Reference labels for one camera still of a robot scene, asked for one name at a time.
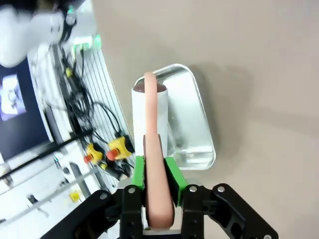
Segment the computer screen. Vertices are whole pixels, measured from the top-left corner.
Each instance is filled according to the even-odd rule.
[[[49,143],[28,60],[6,68],[0,65],[0,157],[4,161]]]

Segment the silver tray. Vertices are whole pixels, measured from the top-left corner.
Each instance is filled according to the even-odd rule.
[[[215,162],[215,148],[192,71],[172,64],[154,71],[168,89],[167,154],[182,170],[205,170]],[[144,80],[139,78],[135,85]]]

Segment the cable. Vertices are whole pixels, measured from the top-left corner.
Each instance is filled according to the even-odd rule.
[[[48,104],[49,106],[52,106],[55,109],[62,110],[62,111],[67,111],[68,114],[71,117],[75,117],[80,123],[82,124],[88,124],[88,127],[85,127],[85,129],[93,128],[93,123],[92,123],[92,118],[94,115],[94,110],[96,106],[101,107],[101,109],[104,111],[104,113],[107,115],[110,124],[114,130],[114,136],[119,137],[121,135],[121,127],[118,119],[116,118],[115,114],[109,109],[108,106],[106,106],[102,102],[94,102],[92,99],[91,94],[89,93],[86,85],[83,82],[83,76],[84,76],[84,50],[81,49],[80,54],[82,57],[82,76],[78,77],[76,73],[76,64],[77,64],[77,59],[73,63],[69,62],[68,55],[66,55],[64,49],[60,46],[61,50],[61,55],[62,55],[62,65],[64,69],[70,68],[72,69],[74,79],[69,79],[69,80],[75,80],[79,81],[81,86],[80,94],[75,95],[72,91],[70,91],[67,86],[66,82],[63,84],[60,84],[61,91],[63,92],[63,95],[65,97],[65,104],[66,108],[61,108],[54,106],[52,104]],[[93,135],[99,139],[101,142],[106,143],[107,141],[104,140],[97,132],[94,130]]]
[[[34,78],[35,88],[40,91],[42,101],[43,101],[43,96],[46,94],[46,91],[43,87],[41,87],[41,89],[39,87],[38,79],[37,79],[38,78],[37,77],[37,66],[39,63],[42,63],[44,60],[47,59],[47,55],[50,52],[51,46],[52,45],[49,45],[47,51],[42,56],[41,60],[39,60],[39,48],[40,47],[38,46],[38,48],[36,49],[36,60],[31,62],[31,66],[33,67],[33,68],[31,68],[31,70],[32,70],[33,78]]]
[[[133,167],[129,162],[125,162],[125,164],[127,164],[127,165],[130,166],[132,169],[134,169],[134,167]]]
[[[118,121],[118,119],[116,118],[115,114],[104,104],[104,103],[101,103],[101,102],[93,102],[93,105],[98,105],[101,107],[101,109],[105,112],[105,114],[107,115],[107,117],[109,118],[110,122],[111,122],[111,125],[112,125],[112,128],[115,132],[115,135],[119,135],[121,134],[121,127],[120,127],[120,123]],[[113,121],[111,120],[111,117],[109,115],[109,113],[111,113],[111,115],[113,116],[115,122],[116,122],[116,125],[117,125],[117,128],[118,130],[115,128],[115,125],[113,124]]]

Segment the metal rack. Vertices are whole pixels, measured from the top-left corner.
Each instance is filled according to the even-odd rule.
[[[82,72],[82,59],[78,60],[77,70]],[[84,74],[83,82],[85,82],[88,91],[90,92],[93,101],[102,102],[114,113],[117,117],[121,131],[129,135],[128,128],[121,111],[121,107],[114,90],[112,80],[107,71],[104,57],[101,50],[92,49],[84,51]],[[107,142],[112,141],[114,138],[114,130],[111,127],[111,122],[106,116],[105,112],[99,108],[95,107],[94,115],[92,119],[93,127],[96,128],[97,133]],[[109,149],[108,145],[104,142],[98,140],[106,150]],[[128,162],[134,166],[134,157],[128,158]],[[110,176],[108,173],[100,169],[101,175],[104,182],[111,193],[114,193],[117,188],[118,180]]]

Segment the beige table surface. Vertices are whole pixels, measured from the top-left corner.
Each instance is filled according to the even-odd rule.
[[[94,0],[94,11],[131,132],[135,80],[195,66],[219,147],[186,177],[230,184],[280,238],[319,238],[319,1]]]

